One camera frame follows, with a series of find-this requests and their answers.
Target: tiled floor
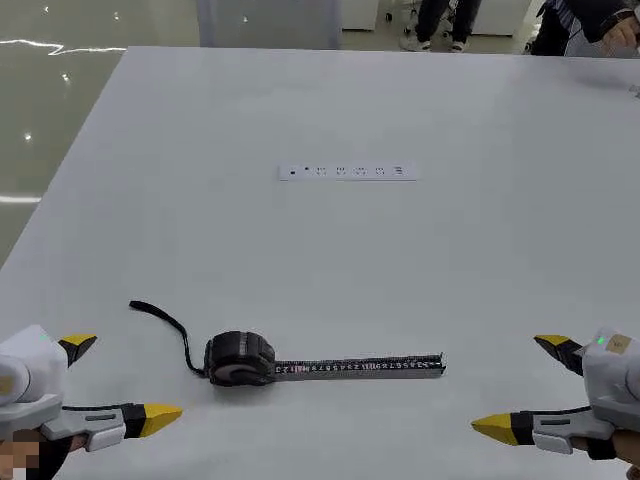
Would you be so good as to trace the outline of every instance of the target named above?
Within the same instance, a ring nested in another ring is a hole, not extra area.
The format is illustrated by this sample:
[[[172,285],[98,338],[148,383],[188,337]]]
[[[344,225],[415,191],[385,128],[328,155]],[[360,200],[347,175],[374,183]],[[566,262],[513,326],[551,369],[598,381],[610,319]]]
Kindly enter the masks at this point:
[[[345,32],[343,48],[397,50],[404,25],[386,23],[384,9],[380,17],[375,32]],[[520,53],[533,22],[528,15],[513,39],[473,37],[469,51]],[[198,41],[192,0],[0,2],[0,265],[124,47]]]

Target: white tabletop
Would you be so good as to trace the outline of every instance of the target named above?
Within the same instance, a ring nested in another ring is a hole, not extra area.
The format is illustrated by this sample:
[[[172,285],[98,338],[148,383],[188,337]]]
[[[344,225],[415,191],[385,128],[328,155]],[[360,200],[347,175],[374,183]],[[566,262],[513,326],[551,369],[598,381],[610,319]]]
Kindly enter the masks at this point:
[[[0,272],[0,334],[95,333],[69,404],[185,414],[61,478],[622,478],[469,422],[585,404],[534,334],[640,336],[639,81],[624,60],[130,49]],[[336,161],[422,179],[277,181]],[[449,369],[214,390],[130,299],[182,321],[197,365],[248,329],[283,359],[443,350]]]

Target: black pants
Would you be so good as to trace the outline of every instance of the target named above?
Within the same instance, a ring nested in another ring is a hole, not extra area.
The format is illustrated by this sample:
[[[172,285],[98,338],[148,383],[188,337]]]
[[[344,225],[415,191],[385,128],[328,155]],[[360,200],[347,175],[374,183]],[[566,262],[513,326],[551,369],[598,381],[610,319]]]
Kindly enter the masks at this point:
[[[466,42],[471,35],[473,24],[478,16],[478,9],[482,0],[458,0],[456,18],[453,22],[453,41]],[[426,42],[433,37],[444,12],[447,11],[449,0],[423,0],[418,15],[416,34],[418,41]]]
[[[556,11],[545,8],[540,33],[531,45],[531,55],[562,57],[568,41],[569,32],[560,23]]]

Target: electrical outlet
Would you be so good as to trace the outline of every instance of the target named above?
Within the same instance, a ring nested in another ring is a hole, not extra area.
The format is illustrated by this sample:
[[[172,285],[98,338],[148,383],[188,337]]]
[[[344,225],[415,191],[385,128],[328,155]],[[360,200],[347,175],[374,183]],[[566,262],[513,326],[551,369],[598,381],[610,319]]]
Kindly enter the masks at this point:
[[[420,174],[412,164],[281,165],[278,168],[278,178],[283,181],[415,181],[420,178]]]

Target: black wrist strap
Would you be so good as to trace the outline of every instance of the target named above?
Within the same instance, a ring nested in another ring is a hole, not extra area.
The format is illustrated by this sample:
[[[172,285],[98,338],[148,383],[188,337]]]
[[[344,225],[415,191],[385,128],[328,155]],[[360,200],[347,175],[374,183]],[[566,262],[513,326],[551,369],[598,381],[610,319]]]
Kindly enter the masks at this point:
[[[587,438],[587,453],[591,460],[611,460],[618,456],[611,439]]]
[[[27,468],[27,480],[51,480],[55,477],[69,455],[72,441],[73,437],[41,441],[38,466]]]
[[[600,38],[604,37],[609,30],[615,27],[622,20],[633,17],[634,15],[633,10],[622,10],[611,15],[600,25]]]

